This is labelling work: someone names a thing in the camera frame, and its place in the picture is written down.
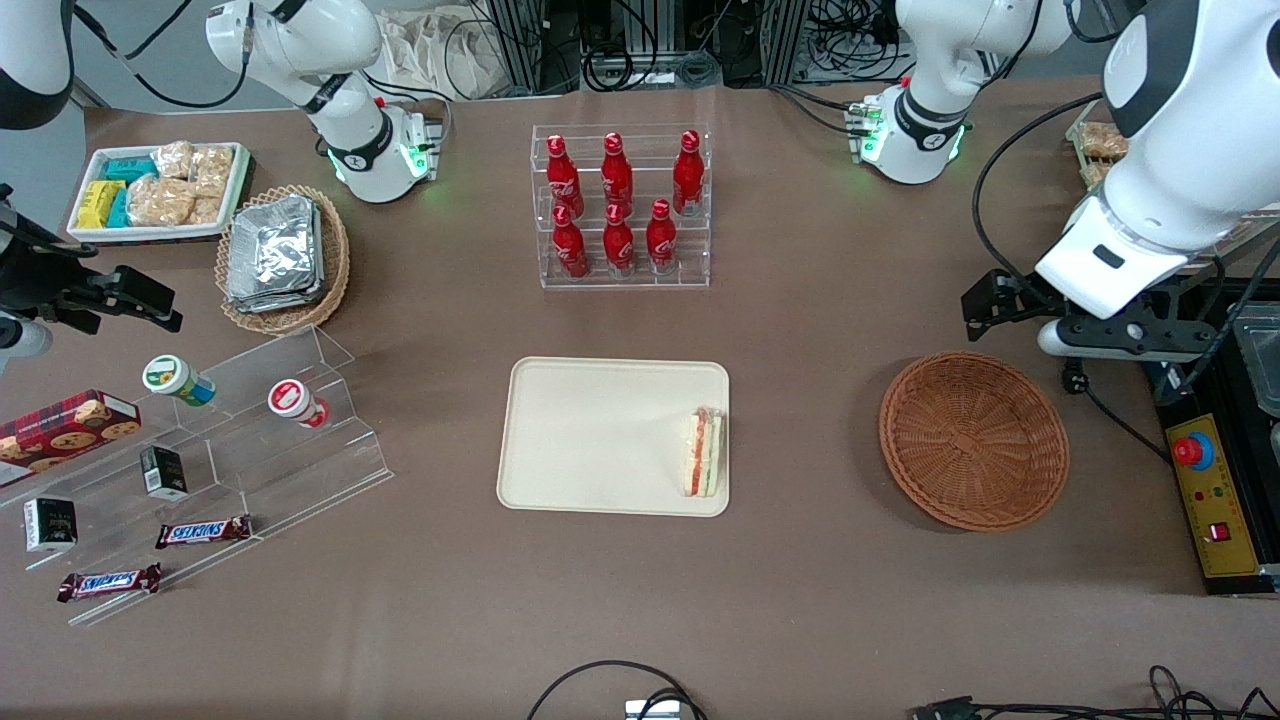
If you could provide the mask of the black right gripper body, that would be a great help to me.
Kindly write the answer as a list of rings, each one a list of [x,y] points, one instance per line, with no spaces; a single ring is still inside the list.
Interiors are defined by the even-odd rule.
[[[93,309],[93,291],[87,284],[95,273],[82,261],[99,255],[92,245],[31,243],[13,232],[3,233],[1,309],[14,316],[33,319],[58,311]]]

